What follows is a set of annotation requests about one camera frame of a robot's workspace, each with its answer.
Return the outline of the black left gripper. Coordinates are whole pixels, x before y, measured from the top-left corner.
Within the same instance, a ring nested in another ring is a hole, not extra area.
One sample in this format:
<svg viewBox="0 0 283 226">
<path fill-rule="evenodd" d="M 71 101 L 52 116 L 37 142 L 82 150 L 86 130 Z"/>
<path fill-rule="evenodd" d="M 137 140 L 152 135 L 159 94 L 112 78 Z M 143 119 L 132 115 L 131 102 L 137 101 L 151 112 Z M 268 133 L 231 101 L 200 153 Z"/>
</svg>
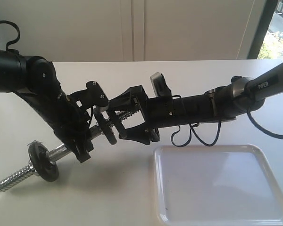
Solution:
<svg viewBox="0 0 283 226">
<path fill-rule="evenodd" d="M 73 151 L 80 163 L 90 159 L 94 149 L 89 131 L 92 116 L 88 113 L 85 90 L 67 95 L 62 90 L 20 90 L 22 98 L 53 129 L 55 136 Z"/>
</svg>

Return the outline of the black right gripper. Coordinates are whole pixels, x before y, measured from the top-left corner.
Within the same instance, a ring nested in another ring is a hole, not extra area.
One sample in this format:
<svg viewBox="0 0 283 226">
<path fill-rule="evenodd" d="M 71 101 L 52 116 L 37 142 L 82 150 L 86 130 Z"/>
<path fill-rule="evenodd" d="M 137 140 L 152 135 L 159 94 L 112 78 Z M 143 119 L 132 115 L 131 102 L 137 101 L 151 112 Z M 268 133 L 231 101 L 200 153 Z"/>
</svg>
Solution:
<svg viewBox="0 0 283 226">
<path fill-rule="evenodd" d="M 150 145 L 160 141 L 159 129 L 186 124 L 186 112 L 179 97 L 149 98 L 144 89 L 130 87 L 119 96 L 109 101 L 109 111 L 141 111 L 144 122 L 125 129 L 126 137 L 119 139 Z"/>
</svg>

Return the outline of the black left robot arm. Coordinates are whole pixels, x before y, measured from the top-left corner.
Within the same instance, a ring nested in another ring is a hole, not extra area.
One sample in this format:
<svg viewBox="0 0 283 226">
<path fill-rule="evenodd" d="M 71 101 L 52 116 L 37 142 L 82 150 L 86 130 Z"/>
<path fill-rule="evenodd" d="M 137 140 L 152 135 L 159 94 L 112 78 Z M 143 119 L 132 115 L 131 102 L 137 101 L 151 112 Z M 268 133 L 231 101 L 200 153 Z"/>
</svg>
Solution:
<svg viewBox="0 0 283 226">
<path fill-rule="evenodd" d="M 90 158 L 90 115 L 77 104 L 78 93 L 63 91 L 51 61 L 0 50 L 0 93 L 14 93 L 24 100 L 79 162 Z"/>
</svg>

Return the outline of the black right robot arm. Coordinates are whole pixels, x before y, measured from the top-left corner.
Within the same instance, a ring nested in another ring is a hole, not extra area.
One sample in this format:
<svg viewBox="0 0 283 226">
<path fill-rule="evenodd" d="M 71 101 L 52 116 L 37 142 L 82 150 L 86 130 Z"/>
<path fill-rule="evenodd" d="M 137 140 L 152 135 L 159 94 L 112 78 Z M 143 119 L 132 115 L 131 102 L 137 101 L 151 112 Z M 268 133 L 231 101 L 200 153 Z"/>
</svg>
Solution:
<svg viewBox="0 0 283 226">
<path fill-rule="evenodd" d="M 134 86 L 109 102 L 107 114 L 121 139 L 148 145 L 159 141 L 160 128 L 188 125 L 195 135 L 201 123 L 221 125 L 242 114 L 251 119 L 266 98 L 283 93 L 283 63 L 255 79 L 234 76 L 229 85 L 190 97 L 173 95 L 161 73 L 150 80 L 155 97 Z"/>
</svg>

